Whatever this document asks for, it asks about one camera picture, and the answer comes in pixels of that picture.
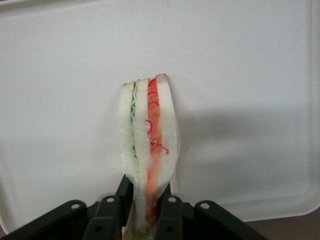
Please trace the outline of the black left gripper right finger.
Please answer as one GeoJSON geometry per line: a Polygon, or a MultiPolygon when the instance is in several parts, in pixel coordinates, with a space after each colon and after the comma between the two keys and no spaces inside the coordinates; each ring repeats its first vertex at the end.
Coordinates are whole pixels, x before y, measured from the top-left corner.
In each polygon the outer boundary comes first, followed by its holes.
{"type": "Polygon", "coordinates": [[[158,215],[155,229],[155,240],[183,239],[183,202],[171,193],[168,184],[158,199],[158,215]]]}

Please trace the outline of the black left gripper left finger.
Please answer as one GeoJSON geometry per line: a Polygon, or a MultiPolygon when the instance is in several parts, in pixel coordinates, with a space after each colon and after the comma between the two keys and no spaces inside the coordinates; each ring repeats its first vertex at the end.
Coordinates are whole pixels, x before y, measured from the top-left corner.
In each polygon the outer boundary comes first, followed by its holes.
{"type": "Polygon", "coordinates": [[[133,184],[124,175],[114,195],[100,200],[84,231],[84,240],[120,240],[133,203],[133,184]]]}

